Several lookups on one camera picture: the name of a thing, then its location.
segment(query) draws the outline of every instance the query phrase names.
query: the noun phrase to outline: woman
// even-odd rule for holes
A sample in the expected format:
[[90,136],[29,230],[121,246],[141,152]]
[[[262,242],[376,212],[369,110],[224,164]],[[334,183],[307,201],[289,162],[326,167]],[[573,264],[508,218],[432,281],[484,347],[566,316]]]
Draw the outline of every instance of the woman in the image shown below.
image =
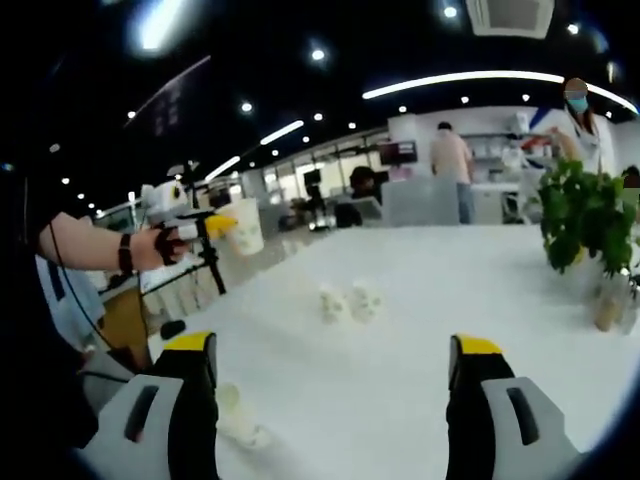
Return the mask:
[[593,110],[587,100],[587,84],[579,79],[565,80],[564,104],[571,121],[568,131],[553,127],[554,134],[566,158],[581,161],[585,172],[602,172],[602,146]]

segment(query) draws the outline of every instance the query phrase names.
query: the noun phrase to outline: person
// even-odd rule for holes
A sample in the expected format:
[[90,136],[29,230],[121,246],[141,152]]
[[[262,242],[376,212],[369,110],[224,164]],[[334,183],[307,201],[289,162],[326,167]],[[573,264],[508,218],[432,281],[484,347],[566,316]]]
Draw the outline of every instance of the person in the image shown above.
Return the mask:
[[352,199],[374,197],[382,205],[382,193],[379,185],[376,185],[376,174],[370,167],[354,168],[349,177],[349,183],[353,190]]
[[187,247],[171,231],[170,249],[161,255],[160,230],[127,236],[85,224],[63,213],[64,195],[51,175],[27,167],[0,168],[3,467],[20,476],[94,478],[74,448],[89,442],[97,419],[76,375],[77,352],[51,319],[34,255],[72,269],[152,270],[179,260]]
[[458,192],[460,223],[473,223],[473,156],[467,143],[453,131],[449,122],[441,122],[438,125],[437,138],[431,142],[431,171],[436,176],[445,173],[453,176]]
[[602,147],[593,109],[589,106],[587,84],[579,79],[565,80],[564,108],[571,122],[568,126],[552,127],[563,155],[582,162],[585,172],[602,173]]

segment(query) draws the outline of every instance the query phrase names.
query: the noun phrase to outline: black ceiling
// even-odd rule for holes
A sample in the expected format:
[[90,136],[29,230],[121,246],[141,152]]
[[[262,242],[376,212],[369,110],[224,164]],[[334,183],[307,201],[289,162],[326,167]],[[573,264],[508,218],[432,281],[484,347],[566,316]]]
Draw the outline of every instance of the black ceiling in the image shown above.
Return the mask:
[[[621,0],[556,0],[543,41],[473,36],[464,0],[447,0],[460,12],[454,21],[443,18],[444,0],[185,0],[195,15],[174,48],[157,58],[131,48],[133,19],[148,0],[38,3],[4,14],[5,155],[48,167],[41,171],[52,181],[70,177],[69,192],[85,193],[82,203],[99,208],[125,201],[143,182],[161,181],[168,166],[186,157],[201,162],[202,177],[236,154],[245,154],[240,168],[264,165],[273,161],[272,148],[291,154],[308,147],[303,135],[313,144],[352,133],[351,121],[358,130],[382,126],[399,105],[410,112],[458,108],[462,95],[471,106],[513,105],[523,93],[535,106],[561,101],[557,85],[519,80],[457,82],[362,100],[367,90],[404,80],[528,70],[579,75],[640,98],[630,38],[636,22]],[[567,31],[571,22],[583,26],[576,36]],[[316,47],[327,54],[320,63],[310,60]],[[153,105],[123,128],[128,111],[208,55],[184,79],[181,120],[171,135],[153,135]],[[621,67],[613,85],[610,60]],[[243,100],[254,105],[251,115],[240,112]],[[614,121],[630,118],[617,104],[594,101]],[[312,120],[317,111],[323,122]],[[297,119],[305,121],[302,129],[256,148],[260,138]],[[52,154],[54,143],[61,148]]]

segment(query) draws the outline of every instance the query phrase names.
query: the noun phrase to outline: led strip light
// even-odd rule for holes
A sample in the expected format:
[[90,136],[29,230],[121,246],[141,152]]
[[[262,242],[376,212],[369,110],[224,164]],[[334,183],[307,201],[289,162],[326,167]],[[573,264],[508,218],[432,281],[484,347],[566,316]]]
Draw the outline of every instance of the led strip light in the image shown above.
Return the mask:
[[[446,75],[435,75],[433,77],[418,78],[416,80],[409,80],[407,82],[396,83],[394,85],[388,85],[382,88],[376,88],[362,94],[362,98],[369,100],[371,98],[381,97],[390,93],[400,92],[402,90],[408,90],[410,88],[424,87],[427,85],[437,85],[438,83],[459,82],[461,80],[481,80],[489,78],[515,78],[520,80],[538,80],[542,82],[562,83],[564,77],[560,75],[550,75],[548,73],[537,72],[521,72],[517,70],[486,70],[478,72],[462,72],[462,73],[448,73]],[[620,95],[605,90],[604,88],[597,87],[587,83],[587,87],[590,92],[603,96],[612,100],[623,107],[631,110],[636,115],[638,109],[629,100],[622,98]]]

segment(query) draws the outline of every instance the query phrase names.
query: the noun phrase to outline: white cup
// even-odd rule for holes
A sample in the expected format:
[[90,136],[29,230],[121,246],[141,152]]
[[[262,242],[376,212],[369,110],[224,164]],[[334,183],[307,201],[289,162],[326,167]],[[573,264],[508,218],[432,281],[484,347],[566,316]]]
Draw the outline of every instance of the white cup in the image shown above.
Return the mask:
[[242,444],[253,444],[259,428],[243,408],[238,387],[229,383],[219,385],[216,388],[216,403],[218,430]]
[[238,222],[229,231],[228,238],[241,255],[253,255],[264,248],[258,202],[255,198],[242,198],[219,208],[217,213]]

